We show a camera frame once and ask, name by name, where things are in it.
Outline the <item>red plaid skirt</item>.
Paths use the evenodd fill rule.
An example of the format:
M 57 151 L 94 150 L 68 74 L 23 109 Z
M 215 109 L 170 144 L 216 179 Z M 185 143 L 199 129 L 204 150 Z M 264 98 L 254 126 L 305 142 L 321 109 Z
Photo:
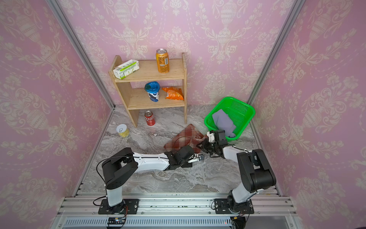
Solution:
M 207 138 L 194 125 L 189 124 L 183 131 L 176 135 L 172 140 L 164 145 L 166 151 L 178 151 L 182 147 L 190 146 L 195 154 L 199 154 L 201 150 L 197 147 Z

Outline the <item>lavender skirt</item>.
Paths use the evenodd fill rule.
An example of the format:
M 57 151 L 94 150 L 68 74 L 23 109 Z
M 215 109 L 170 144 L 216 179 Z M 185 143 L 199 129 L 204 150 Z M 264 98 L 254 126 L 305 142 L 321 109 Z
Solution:
M 214 124 L 219 130 L 224 130 L 226 137 L 234 138 L 236 134 L 234 133 L 236 126 L 234 125 L 232 119 L 222 110 L 212 114 Z

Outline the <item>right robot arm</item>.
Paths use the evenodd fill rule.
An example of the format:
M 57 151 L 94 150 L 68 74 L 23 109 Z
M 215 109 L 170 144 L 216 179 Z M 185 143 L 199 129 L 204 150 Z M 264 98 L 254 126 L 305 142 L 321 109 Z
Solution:
M 225 131 L 209 131 L 207 139 L 196 145 L 210 156 L 232 160 L 239 167 L 241 183 L 228 195 L 229 209 L 239 212 L 246 207 L 251 197 L 276 184 L 276 177 L 270 163 L 261 149 L 246 150 L 229 144 Z

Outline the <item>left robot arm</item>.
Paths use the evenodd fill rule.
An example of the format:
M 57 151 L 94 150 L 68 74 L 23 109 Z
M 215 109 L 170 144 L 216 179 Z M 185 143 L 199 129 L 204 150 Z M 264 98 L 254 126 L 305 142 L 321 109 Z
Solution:
M 190 168 L 200 157 L 191 146 L 178 151 L 149 155 L 124 148 L 102 162 L 103 179 L 108 207 L 120 207 L 123 203 L 122 186 L 135 173 L 141 171 L 170 171 L 177 168 Z

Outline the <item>green plastic perforated basket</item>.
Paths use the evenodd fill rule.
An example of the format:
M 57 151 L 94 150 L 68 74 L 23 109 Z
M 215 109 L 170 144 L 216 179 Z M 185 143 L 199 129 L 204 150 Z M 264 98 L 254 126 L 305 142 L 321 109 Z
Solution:
M 255 109 L 251 105 L 248 105 L 234 97 L 225 97 L 205 117 L 204 123 L 210 131 L 218 130 L 217 126 L 214 124 L 212 114 L 220 109 L 222 109 L 232 119 L 236 126 L 234 131 L 236 137 L 226 137 L 228 141 L 237 140 L 255 115 Z

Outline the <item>red cola can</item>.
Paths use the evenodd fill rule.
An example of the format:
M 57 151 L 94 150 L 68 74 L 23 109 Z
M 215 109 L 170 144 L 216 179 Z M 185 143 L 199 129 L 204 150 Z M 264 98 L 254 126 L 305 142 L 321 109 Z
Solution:
M 154 126 L 155 125 L 155 118 L 152 111 L 148 110 L 144 114 L 145 120 L 148 126 Z

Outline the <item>orange snack bag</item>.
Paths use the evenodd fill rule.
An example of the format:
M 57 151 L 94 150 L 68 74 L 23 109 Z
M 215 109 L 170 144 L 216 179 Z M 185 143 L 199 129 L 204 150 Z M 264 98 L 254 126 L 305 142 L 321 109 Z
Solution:
M 163 87 L 162 90 L 167 93 L 166 99 L 184 101 L 184 95 L 181 88 Z

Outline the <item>yellow white can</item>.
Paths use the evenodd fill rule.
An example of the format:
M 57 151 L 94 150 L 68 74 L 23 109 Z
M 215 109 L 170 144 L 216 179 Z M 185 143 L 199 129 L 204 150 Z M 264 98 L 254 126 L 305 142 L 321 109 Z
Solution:
M 120 124 L 116 127 L 116 131 L 121 137 L 127 137 L 130 134 L 129 128 L 126 124 Z

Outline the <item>wooden two-tier shelf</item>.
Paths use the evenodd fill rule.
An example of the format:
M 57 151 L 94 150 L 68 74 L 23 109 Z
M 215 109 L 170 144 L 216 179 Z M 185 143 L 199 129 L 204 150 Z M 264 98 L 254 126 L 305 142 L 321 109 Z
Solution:
M 140 69 L 131 73 L 124 79 L 115 77 L 113 70 L 123 64 L 122 58 L 114 57 L 109 68 L 110 78 L 120 96 L 127 114 L 134 127 L 138 125 L 140 110 L 183 107 L 184 120 L 187 123 L 187 65 L 185 53 L 180 59 L 170 59 L 170 71 L 161 74 L 157 70 L 155 60 L 141 60 Z M 172 100 L 166 98 L 166 92 L 162 90 L 158 82 L 167 80 L 181 80 L 182 86 L 177 86 L 183 92 L 184 100 Z

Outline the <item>small black circuit board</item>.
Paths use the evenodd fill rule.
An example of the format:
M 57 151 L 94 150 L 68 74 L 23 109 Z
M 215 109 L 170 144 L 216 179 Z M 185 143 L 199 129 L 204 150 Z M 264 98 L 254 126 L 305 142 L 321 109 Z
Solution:
M 126 217 L 109 217 L 107 220 L 107 226 L 120 226 L 122 227 L 126 222 Z

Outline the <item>orange drink can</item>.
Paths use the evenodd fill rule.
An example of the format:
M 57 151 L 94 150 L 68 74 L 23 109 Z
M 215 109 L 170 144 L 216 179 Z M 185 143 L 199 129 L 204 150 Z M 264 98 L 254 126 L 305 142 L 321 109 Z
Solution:
M 165 74 L 169 72 L 169 54 L 166 49 L 156 50 L 156 61 L 159 73 Z

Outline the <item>white green tissue box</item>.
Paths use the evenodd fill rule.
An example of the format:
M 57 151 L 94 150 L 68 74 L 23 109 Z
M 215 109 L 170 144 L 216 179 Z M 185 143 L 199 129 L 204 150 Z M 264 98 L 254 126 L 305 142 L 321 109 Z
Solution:
M 113 69 L 114 76 L 117 79 L 124 79 L 133 72 L 140 69 L 139 61 L 131 59 Z

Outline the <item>aluminium mounting rail frame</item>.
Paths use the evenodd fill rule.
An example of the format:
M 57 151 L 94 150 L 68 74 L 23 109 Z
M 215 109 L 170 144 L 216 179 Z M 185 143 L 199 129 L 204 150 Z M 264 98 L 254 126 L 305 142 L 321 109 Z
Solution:
M 124 199 L 139 199 L 136 215 L 99 215 L 104 198 L 78 195 L 66 198 L 52 224 L 54 229 L 299 229 L 299 217 L 290 198 L 274 191 L 251 198 L 254 214 L 216 214 L 212 208 L 224 193 L 130 193 Z M 125 224 L 107 226 L 109 217 L 126 217 Z

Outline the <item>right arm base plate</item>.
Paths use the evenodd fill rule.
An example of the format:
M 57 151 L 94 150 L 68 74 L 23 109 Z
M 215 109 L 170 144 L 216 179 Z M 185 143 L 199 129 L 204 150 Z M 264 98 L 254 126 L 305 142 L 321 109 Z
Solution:
M 213 201 L 212 208 L 216 214 L 254 214 L 252 201 L 236 203 L 234 200 L 227 198 L 216 198 Z

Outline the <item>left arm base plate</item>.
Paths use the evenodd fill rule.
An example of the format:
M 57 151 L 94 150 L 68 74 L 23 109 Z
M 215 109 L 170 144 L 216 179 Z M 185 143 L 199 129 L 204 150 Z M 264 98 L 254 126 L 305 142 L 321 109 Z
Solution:
M 139 199 L 124 199 L 120 204 L 110 207 L 107 199 L 103 199 L 98 210 L 99 215 L 136 215 L 139 207 Z

